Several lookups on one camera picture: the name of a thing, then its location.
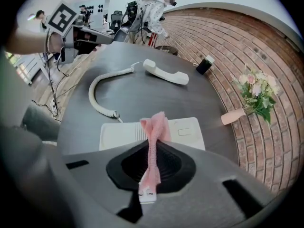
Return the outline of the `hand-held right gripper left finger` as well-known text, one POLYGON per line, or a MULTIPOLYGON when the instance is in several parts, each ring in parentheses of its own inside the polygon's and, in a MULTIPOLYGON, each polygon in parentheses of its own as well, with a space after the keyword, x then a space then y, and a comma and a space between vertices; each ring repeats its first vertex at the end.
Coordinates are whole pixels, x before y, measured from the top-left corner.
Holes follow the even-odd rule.
POLYGON ((107 163, 106 172, 117 188, 138 191, 139 182, 148 167, 148 149, 149 143, 145 140, 110 150, 114 156, 107 163))

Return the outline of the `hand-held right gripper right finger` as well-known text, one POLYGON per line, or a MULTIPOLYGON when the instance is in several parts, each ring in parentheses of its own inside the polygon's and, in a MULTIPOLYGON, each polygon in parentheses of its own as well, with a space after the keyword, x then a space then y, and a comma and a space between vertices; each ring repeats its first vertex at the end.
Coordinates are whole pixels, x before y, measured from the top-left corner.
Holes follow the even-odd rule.
POLYGON ((196 163, 186 153, 189 147, 174 142, 157 142, 156 149, 161 179, 156 192, 167 194, 182 190, 196 174, 196 163))

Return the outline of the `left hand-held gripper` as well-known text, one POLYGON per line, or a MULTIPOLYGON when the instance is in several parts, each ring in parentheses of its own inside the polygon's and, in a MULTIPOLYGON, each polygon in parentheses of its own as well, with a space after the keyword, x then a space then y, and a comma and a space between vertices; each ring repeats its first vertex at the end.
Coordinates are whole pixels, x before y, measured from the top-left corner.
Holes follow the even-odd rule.
POLYGON ((47 28, 51 32, 48 45, 55 42, 60 50, 59 63, 72 63, 81 54, 90 54, 99 45, 115 42, 128 42, 126 28, 120 28, 114 38, 84 25, 85 16, 77 13, 61 1, 47 19, 47 28))

